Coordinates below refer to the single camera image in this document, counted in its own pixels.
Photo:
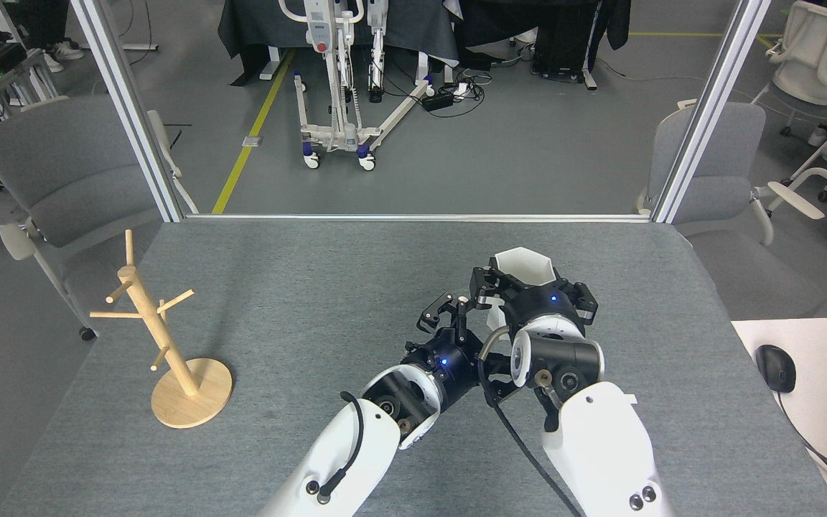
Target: computer mouse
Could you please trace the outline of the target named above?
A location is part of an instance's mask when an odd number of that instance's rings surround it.
[[[765,377],[767,387],[780,393],[790,393],[797,385],[797,366],[781,347],[762,345],[755,351],[758,372]]]

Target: white desk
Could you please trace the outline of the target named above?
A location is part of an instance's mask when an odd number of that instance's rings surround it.
[[[754,351],[764,344],[781,347],[793,358],[797,386],[792,393],[782,393],[781,399],[797,429],[827,456],[827,318],[734,321],[732,324],[752,359]],[[820,463],[818,469],[827,479],[827,467]]]

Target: aluminum frame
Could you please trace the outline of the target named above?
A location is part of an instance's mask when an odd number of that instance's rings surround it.
[[[148,115],[142,108],[141,96],[132,80],[132,71],[123,53],[123,45],[117,38],[111,16],[106,16],[108,7],[103,0],[72,0],[72,6],[85,38],[91,45],[91,53],[98,62],[98,69],[111,93],[158,212],[165,223],[178,223],[183,215],[171,191],[167,167],[161,158]]]
[[[98,68],[104,75],[108,91],[115,104],[129,141],[134,144],[152,196],[165,222],[179,222],[181,210],[171,193],[170,183],[161,171],[161,158],[157,154],[155,136],[145,123],[141,99],[131,70],[122,56],[122,46],[116,37],[110,17],[105,16],[103,0],[72,0],[75,12],[85,30],[85,36],[92,46],[92,53],[98,61]],[[748,55],[758,27],[767,13],[771,0],[739,0],[721,48],[714,59],[708,80],[696,104],[693,117],[688,125],[685,138],[673,162],[672,171],[663,187],[649,220],[656,223],[672,223],[678,207],[691,182],[691,178],[716,121],[721,107],[729,98],[729,92],[739,76],[742,63]],[[329,220],[639,220],[627,215],[234,215],[232,219],[329,219]]]
[[[771,0],[739,0],[732,19],[729,20],[721,47],[716,53],[700,101],[695,105],[672,172],[653,208],[653,222],[671,224],[675,220],[678,207],[681,206],[683,196],[698,168],[710,134],[716,127],[716,121],[719,120],[726,99],[729,98],[729,92],[739,77],[742,63],[748,56],[755,35],[758,34],[758,26],[765,19],[770,5]]]

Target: wooden peg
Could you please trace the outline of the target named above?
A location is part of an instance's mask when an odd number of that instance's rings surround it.
[[[177,297],[171,298],[171,300],[169,300],[166,304],[165,304],[164,301],[159,300],[159,305],[158,305],[159,314],[164,315],[164,311],[167,311],[171,307],[174,307],[175,305],[180,304],[180,302],[183,302],[184,300],[187,300],[187,298],[190,298],[190,297],[193,297],[193,289],[187,289],[187,291],[181,292],[181,294],[178,294]]]
[[[155,358],[155,361],[152,361],[152,364],[149,367],[149,370],[152,370],[152,372],[158,372],[158,365],[162,363],[162,360],[164,360],[164,354],[167,354],[167,353],[168,353],[168,347],[164,347],[164,349],[159,350],[158,351],[158,357]]]
[[[104,301],[108,302],[109,304],[113,304],[113,302],[119,300],[119,298],[121,298],[121,295],[124,294],[124,292],[126,292],[126,290],[129,289],[129,287],[131,287],[131,286],[132,286],[131,281],[125,281],[117,289],[115,289],[114,292],[111,292],[111,294],[108,294],[108,296],[104,299]]]
[[[127,228],[127,231],[124,233],[126,236],[126,243],[127,243],[127,266],[132,266],[132,230]]]
[[[142,318],[139,313],[115,313],[112,311],[91,311],[88,315],[90,315],[90,317],[125,317],[130,320]]]

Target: wooden mug tree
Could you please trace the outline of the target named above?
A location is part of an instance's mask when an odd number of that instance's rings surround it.
[[[168,332],[167,311],[194,294],[188,289],[167,302],[152,300],[134,265],[132,230],[126,231],[127,264],[117,271],[121,285],[106,297],[109,304],[125,292],[136,307],[135,313],[94,311],[91,317],[141,318],[158,345],[158,357],[151,364],[158,370],[162,360],[168,361],[171,371],[158,380],[151,393],[151,411],[155,418],[168,427],[186,429],[207,422],[223,410],[232,395],[232,373],[214,359],[200,358],[184,361],[171,333]]]

